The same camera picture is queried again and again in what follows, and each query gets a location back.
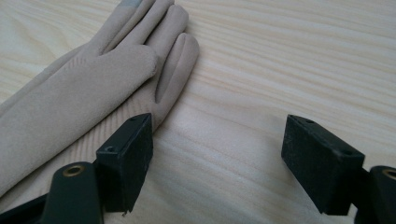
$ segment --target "wooden surface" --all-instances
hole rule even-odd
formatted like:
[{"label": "wooden surface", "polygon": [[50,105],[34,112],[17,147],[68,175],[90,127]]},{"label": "wooden surface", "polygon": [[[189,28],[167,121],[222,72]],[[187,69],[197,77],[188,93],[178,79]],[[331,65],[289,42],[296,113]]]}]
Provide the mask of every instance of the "wooden surface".
[{"label": "wooden surface", "polygon": [[[90,40],[117,3],[1,0],[0,103]],[[318,213],[280,158],[283,132],[288,114],[307,117],[366,154],[364,168],[396,166],[396,2],[177,4],[200,58],[155,133],[134,212],[114,222],[352,223],[355,208]]]}]

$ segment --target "wood grain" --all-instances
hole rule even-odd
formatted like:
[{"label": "wood grain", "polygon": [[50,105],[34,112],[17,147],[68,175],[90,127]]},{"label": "wood grain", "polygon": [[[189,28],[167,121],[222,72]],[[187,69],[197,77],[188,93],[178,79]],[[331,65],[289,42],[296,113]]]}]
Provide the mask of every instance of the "wood grain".
[{"label": "wood grain", "polygon": [[[117,3],[0,1],[0,103],[87,42]],[[190,13],[187,32],[198,39],[200,58],[155,133],[154,158],[134,212],[106,218],[352,223],[354,208],[349,217],[319,214],[280,159],[286,116],[320,123],[366,154],[366,169],[396,166],[396,2],[177,4]],[[75,154],[71,160],[91,158]],[[32,178],[50,176],[41,173]],[[0,208],[24,203],[23,195],[32,197],[16,190]]]}]

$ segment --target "fabric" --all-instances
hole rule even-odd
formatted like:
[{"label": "fabric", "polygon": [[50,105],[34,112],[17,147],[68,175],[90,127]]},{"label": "fabric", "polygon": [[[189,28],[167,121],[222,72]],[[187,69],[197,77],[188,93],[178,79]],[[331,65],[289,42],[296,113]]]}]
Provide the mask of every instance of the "fabric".
[{"label": "fabric", "polygon": [[152,113],[156,130],[199,53],[182,33],[188,13],[173,4],[122,1],[89,43],[0,105],[0,195],[65,148],[46,166],[62,167],[68,151],[91,155],[129,117]]}]

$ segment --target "wooden table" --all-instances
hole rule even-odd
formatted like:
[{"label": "wooden table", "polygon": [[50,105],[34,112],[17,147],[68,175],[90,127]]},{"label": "wooden table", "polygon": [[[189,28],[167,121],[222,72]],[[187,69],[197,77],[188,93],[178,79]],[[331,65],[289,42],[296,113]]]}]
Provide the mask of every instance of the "wooden table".
[{"label": "wooden table", "polygon": [[[89,41],[118,2],[1,0],[0,103]],[[281,160],[286,117],[320,123],[366,154],[365,169],[396,166],[396,2],[177,4],[190,13],[187,32],[198,39],[200,58],[154,135],[134,211],[110,216],[120,223],[353,223],[356,208],[349,217],[319,214]],[[23,193],[6,195],[1,209],[24,203]]]}]

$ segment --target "glove finger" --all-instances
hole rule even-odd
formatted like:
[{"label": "glove finger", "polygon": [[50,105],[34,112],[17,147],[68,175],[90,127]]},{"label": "glove finger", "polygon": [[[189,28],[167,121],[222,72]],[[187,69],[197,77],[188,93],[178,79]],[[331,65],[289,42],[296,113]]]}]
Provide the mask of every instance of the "glove finger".
[{"label": "glove finger", "polygon": [[186,29],[188,20],[189,14],[183,7],[171,6],[163,18],[163,21],[161,21],[148,38],[146,44],[154,49],[159,58],[157,64],[157,80],[163,70],[163,63],[170,49],[174,45],[177,37]]},{"label": "glove finger", "polygon": [[181,34],[163,66],[155,93],[162,108],[170,108],[180,95],[199,54],[199,45],[192,35]]},{"label": "glove finger", "polygon": [[145,18],[143,18],[143,20],[120,42],[118,47],[124,48],[124,46],[127,45],[144,44],[151,32],[161,21],[168,8],[173,4],[174,0],[156,1]]},{"label": "glove finger", "polygon": [[40,74],[35,76],[31,81],[24,85],[19,91],[10,96],[6,101],[0,104],[0,118],[12,107],[14,106],[23,96],[28,94],[41,83],[45,82],[49,77],[51,77],[55,72],[57,72],[62,66],[70,61],[79,51],[84,47],[84,45],[71,50],[64,56],[55,60],[46,69],[44,69]]},{"label": "glove finger", "polygon": [[101,29],[79,54],[92,57],[114,49],[146,15],[155,0],[122,0]]},{"label": "glove finger", "polygon": [[0,118],[0,197],[125,101],[156,62],[146,46],[114,50],[61,70],[20,99]]}]

